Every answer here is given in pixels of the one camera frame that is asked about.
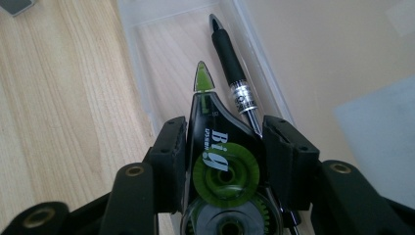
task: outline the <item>transparent container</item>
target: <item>transparent container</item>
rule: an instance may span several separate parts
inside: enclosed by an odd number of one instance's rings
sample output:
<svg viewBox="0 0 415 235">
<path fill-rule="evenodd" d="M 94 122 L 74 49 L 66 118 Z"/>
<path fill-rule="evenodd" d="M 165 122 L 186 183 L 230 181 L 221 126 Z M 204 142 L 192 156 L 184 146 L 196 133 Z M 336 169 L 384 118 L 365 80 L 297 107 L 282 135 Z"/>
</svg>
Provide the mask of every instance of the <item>transparent container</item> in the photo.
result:
<svg viewBox="0 0 415 235">
<path fill-rule="evenodd" d="M 207 65 L 214 91 L 224 106 L 235 117 L 240 116 L 211 41 L 210 14 L 215 14 L 229 33 L 258 105 L 259 123 L 264 115 L 292 122 L 241 1 L 118 0 L 118 8 L 141 103 L 155 136 L 171 118 L 185 116 L 189 120 L 199 61 Z M 180 218 L 181 214 L 172 217 L 176 234 Z"/>
</svg>

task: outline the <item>wooden surface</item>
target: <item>wooden surface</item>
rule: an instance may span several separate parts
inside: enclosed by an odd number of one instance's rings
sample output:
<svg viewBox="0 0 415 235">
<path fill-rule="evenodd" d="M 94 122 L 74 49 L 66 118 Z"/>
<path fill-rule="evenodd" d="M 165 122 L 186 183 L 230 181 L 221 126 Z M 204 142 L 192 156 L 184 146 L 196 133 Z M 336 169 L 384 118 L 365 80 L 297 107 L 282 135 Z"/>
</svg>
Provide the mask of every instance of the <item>wooden surface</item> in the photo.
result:
<svg viewBox="0 0 415 235">
<path fill-rule="evenodd" d="M 0 12 L 0 230 L 23 210 L 72 211 L 109 192 L 155 136 L 137 94 L 116 0 L 39 0 Z M 168 217 L 161 234 L 171 234 Z"/>
</svg>

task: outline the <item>black pen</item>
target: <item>black pen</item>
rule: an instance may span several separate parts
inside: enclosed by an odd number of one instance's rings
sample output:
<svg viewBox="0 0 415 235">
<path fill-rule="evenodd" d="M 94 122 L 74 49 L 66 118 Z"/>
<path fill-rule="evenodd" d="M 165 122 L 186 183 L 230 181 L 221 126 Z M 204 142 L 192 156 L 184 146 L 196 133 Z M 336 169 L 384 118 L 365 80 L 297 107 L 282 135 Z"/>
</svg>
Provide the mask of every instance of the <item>black pen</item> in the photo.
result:
<svg viewBox="0 0 415 235">
<path fill-rule="evenodd" d="M 219 56 L 226 80 L 231 88 L 235 105 L 240 115 L 244 115 L 254 132 L 262 137 L 254 95 L 247 83 L 244 71 L 232 47 L 228 33 L 214 14 L 209 16 L 211 40 Z"/>
</svg>

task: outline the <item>pen grip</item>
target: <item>pen grip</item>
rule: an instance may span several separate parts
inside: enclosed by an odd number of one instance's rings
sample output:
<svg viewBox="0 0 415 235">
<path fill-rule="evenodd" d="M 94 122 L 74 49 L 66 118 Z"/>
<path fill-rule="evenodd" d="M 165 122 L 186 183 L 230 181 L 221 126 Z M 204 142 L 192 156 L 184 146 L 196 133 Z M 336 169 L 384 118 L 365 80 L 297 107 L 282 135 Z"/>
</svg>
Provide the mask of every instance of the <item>pen grip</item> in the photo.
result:
<svg viewBox="0 0 415 235">
<path fill-rule="evenodd" d="M 215 31 L 211 35 L 211 40 L 213 41 L 214 48 L 219 56 L 228 84 L 230 85 L 237 81 L 247 80 L 226 30 L 219 29 Z"/>
</svg>

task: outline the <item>green transparent reel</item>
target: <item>green transparent reel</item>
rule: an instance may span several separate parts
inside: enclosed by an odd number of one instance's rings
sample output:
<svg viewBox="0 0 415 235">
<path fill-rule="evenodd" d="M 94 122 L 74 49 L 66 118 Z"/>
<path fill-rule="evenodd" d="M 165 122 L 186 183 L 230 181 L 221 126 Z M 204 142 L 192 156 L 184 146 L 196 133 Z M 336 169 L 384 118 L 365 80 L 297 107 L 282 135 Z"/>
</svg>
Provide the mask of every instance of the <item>green transparent reel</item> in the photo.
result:
<svg viewBox="0 0 415 235">
<path fill-rule="evenodd" d="M 198 198 L 186 211 L 183 225 L 187 235 L 282 234 L 282 221 L 275 212 L 258 194 L 230 209 L 217 208 Z"/>
<path fill-rule="evenodd" d="M 238 207 L 256 192 L 259 166 L 254 155 L 241 145 L 224 143 L 216 146 L 221 150 L 216 147 L 207 151 L 226 159 L 228 170 L 206 165 L 200 155 L 193 168 L 193 183 L 199 195 L 208 203 L 220 208 Z"/>
</svg>

